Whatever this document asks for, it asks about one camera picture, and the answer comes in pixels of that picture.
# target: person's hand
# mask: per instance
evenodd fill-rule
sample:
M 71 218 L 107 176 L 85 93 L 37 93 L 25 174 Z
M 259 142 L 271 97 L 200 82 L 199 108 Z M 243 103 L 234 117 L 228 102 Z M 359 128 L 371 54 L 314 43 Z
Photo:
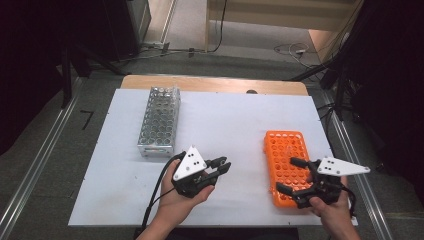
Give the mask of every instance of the person's hand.
M 180 160 L 175 160 L 169 165 L 162 179 L 160 194 L 170 192 L 160 198 L 155 217 L 137 239 L 165 239 L 169 232 L 182 223 L 196 205 L 206 201 L 215 189 L 212 185 L 207 186 L 194 198 L 184 197 L 176 190 L 171 190 L 174 188 L 171 182 L 172 175 L 179 162 Z
M 347 187 L 345 176 L 341 177 L 341 182 Z M 319 197 L 312 197 L 309 203 L 312 205 L 313 213 L 321 217 L 322 225 L 334 239 L 360 239 L 351 221 L 346 191 L 342 191 L 339 200 L 330 205 Z

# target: table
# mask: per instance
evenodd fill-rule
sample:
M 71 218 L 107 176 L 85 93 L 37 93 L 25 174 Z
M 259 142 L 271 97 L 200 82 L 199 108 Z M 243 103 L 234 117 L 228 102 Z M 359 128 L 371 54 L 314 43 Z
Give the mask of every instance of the table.
M 205 51 L 209 45 L 209 21 L 221 21 L 225 0 L 208 0 Z M 335 52 L 349 32 L 363 0 L 231 0 L 225 20 L 270 26 L 309 29 L 322 62 Z
M 163 87 L 176 84 L 181 89 L 176 149 L 188 149 L 194 144 L 203 158 L 224 155 L 232 163 L 230 171 L 218 179 L 208 201 L 197 206 L 182 226 L 321 224 L 308 209 L 274 207 L 262 151 L 267 130 L 296 129 L 303 133 L 311 159 L 331 156 L 319 116 L 302 83 L 127 76 L 112 99 L 69 220 L 70 226 L 141 224 L 154 185 L 167 161 L 143 158 L 137 149 L 149 89 L 159 84 Z M 243 94 L 252 88 L 259 94 Z M 275 88 L 300 95 L 277 95 Z

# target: white tabletop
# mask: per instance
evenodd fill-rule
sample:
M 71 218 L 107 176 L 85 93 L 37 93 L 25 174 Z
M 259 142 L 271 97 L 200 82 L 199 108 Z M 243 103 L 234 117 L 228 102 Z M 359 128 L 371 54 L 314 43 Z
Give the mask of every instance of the white tabletop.
M 137 148 L 148 95 L 149 90 L 116 90 L 70 226 L 141 225 L 168 160 L 143 158 Z M 311 97 L 181 92 L 176 149 L 195 145 L 204 159 L 226 156 L 232 163 L 183 226 L 321 224 L 309 209 L 273 205 L 263 152 L 267 130 L 300 131 L 311 159 L 332 156 Z

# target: person's right hand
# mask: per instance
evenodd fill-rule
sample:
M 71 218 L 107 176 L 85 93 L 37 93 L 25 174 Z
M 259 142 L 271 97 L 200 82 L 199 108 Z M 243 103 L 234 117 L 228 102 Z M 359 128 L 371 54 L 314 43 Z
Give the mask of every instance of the person's right hand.
M 343 185 L 347 186 L 347 178 L 341 177 Z M 327 205 L 319 197 L 309 199 L 312 205 L 312 211 L 318 217 L 321 217 L 322 225 L 325 230 L 334 239 L 360 239 L 355 227 L 352 224 L 349 212 L 348 193 L 342 191 L 339 200 Z

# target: orange plastic basket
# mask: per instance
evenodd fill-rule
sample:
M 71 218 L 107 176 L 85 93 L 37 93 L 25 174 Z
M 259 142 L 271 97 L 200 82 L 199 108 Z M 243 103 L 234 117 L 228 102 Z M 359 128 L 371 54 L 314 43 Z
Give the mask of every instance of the orange plastic basket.
M 306 182 L 309 170 L 290 164 L 291 157 L 309 159 L 303 135 L 296 131 L 268 131 L 264 140 L 273 203 L 277 207 L 296 207 L 291 197 L 279 193 L 275 185 L 281 182 L 294 191 L 310 187 Z

